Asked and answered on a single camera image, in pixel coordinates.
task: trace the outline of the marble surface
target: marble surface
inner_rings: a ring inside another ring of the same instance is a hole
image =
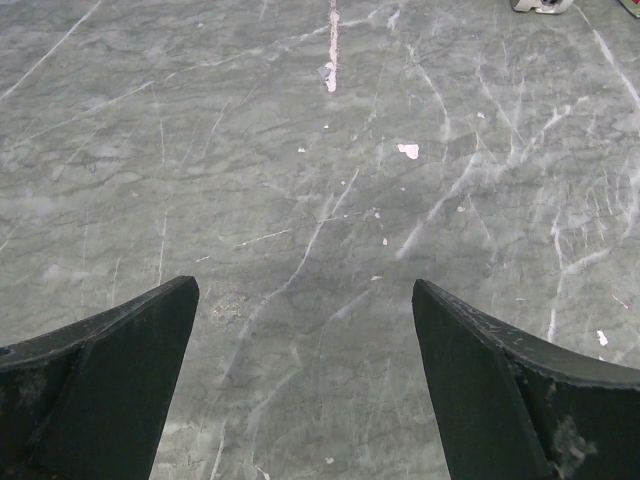
[[[640,367],[637,28],[614,0],[0,0],[0,345],[194,275],[153,479],[448,478],[416,278]]]

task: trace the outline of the silver object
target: silver object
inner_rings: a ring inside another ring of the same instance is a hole
[[[511,0],[511,7],[516,12],[528,12],[535,9],[536,13],[557,15],[566,11],[573,0]]]

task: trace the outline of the black plastic part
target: black plastic part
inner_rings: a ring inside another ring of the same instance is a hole
[[[413,312],[452,480],[640,478],[640,371],[545,342],[422,280]]]
[[[198,286],[179,277],[0,354],[0,478],[149,477]]]

